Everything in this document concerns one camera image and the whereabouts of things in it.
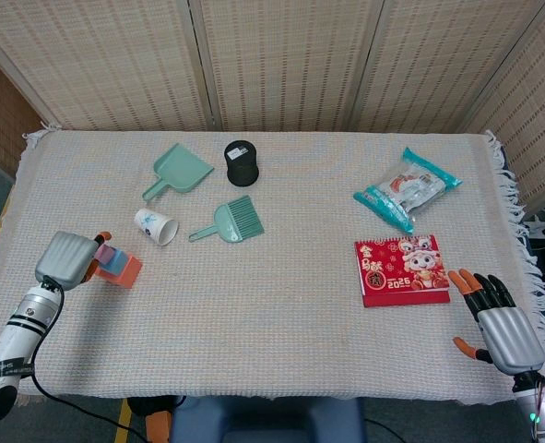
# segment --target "plastic bag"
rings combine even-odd
[[[378,185],[354,194],[354,198],[405,233],[413,233],[412,213],[425,208],[444,192],[463,183],[405,148],[401,161]]]

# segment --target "robotic arm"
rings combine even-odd
[[[0,420],[14,406],[18,383],[34,374],[31,362],[63,307],[63,292],[89,280],[98,262],[94,254],[110,233],[94,240],[58,232],[35,270],[40,285],[30,288],[0,335]]]
[[[532,440],[545,442],[545,377],[539,373],[545,353],[527,316],[496,277],[473,275],[465,269],[450,271],[448,276],[463,294],[487,350],[475,349],[459,337],[454,337],[455,345],[468,357],[493,363],[514,377],[512,391],[531,426]]]

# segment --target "dustpan handle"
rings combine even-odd
[[[158,180],[155,185],[153,185],[152,187],[150,187],[147,191],[145,191],[143,193],[143,199],[145,201],[150,201],[152,198],[154,198],[155,196],[158,195],[159,192],[161,192],[163,190],[163,188],[165,186],[167,186],[168,184],[166,182],[164,182],[163,180]]]
[[[195,242],[196,240],[200,240],[203,237],[206,237],[208,235],[212,235],[218,231],[217,226],[208,226],[205,229],[201,229],[200,231],[196,231],[195,233],[191,233],[188,237],[188,241]]]

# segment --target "black cup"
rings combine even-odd
[[[249,186],[260,171],[255,162],[255,146],[249,141],[236,140],[225,148],[227,178],[236,186]]]

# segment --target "paper cup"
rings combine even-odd
[[[160,246],[166,246],[178,232],[178,222],[167,215],[143,208],[135,215],[135,224]]]

